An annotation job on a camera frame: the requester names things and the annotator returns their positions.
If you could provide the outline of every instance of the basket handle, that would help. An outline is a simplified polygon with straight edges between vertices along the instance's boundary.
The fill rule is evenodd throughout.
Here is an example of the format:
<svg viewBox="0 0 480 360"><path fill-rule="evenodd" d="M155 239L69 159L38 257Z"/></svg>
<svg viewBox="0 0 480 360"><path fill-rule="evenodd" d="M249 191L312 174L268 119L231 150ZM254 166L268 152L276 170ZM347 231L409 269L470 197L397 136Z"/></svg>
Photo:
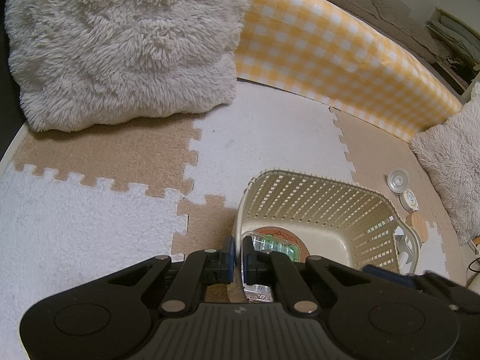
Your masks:
<svg viewBox="0 0 480 360"><path fill-rule="evenodd" d="M403 226L404 232L407 233L409 236L409 240L412 243L412 264L410 266L410 274L414 274L415 270L417 269L417 265L419 263L419 258L420 258L420 248L422 245L422 239L420 238L420 235L417 233L417 231L410 226Z"/></svg>

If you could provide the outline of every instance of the white shaggy pillow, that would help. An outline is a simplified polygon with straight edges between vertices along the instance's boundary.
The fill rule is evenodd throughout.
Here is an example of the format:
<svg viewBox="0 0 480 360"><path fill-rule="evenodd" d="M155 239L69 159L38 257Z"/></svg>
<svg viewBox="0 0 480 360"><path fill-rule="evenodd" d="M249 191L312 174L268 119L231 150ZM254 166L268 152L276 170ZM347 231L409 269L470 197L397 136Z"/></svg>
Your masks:
<svg viewBox="0 0 480 360"><path fill-rule="evenodd" d="M36 131L205 112L235 98L250 0L7 0L10 71Z"/></svg>
<svg viewBox="0 0 480 360"><path fill-rule="evenodd" d="M430 176L460 243L480 235L480 82L462 110L409 142Z"/></svg>

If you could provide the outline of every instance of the green object in basket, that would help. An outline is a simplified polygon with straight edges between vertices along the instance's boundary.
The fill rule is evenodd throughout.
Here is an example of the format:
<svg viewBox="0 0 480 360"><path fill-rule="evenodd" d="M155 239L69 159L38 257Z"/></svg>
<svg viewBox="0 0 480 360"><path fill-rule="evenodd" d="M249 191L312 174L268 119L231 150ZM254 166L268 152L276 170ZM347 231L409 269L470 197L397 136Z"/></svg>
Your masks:
<svg viewBox="0 0 480 360"><path fill-rule="evenodd" d="M272 237L271 235L246 233L253 240L253 248L256 251L279 251L290 257L294 263L300 262L300 249L291 242Z"/></svg>

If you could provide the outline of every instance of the beige laundry basket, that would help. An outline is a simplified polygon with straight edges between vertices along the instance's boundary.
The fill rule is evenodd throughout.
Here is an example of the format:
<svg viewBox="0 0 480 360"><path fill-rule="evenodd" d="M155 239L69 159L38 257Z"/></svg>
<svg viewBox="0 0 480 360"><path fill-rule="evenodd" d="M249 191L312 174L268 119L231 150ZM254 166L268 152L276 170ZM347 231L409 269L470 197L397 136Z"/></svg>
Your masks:
<svg viewBox="0 0 480 360"><path fill-rule="evenodd" d="M236 251L242 235L264 226L291 231L310 254L355 269L367 264L399 272L394 232L410 238L414 273L420 244L415 230L403 222L384 195L342 181L285 170L269 170L253 178L245 190L235 223Z"/></svg>

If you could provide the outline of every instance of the yellow and white checkered panel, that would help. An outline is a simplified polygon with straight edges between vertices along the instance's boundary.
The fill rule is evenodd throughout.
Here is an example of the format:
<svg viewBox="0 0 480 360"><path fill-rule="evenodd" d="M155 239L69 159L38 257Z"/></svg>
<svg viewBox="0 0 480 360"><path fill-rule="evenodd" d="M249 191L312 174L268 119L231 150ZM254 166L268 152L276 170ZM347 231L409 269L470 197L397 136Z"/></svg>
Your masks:
<svg viewBox="0 0 480 360"><path fill-rule="evenodd" d="M326 0L252 0L237 76L318 100L408 140L460 102L408 51Z"/></svg>

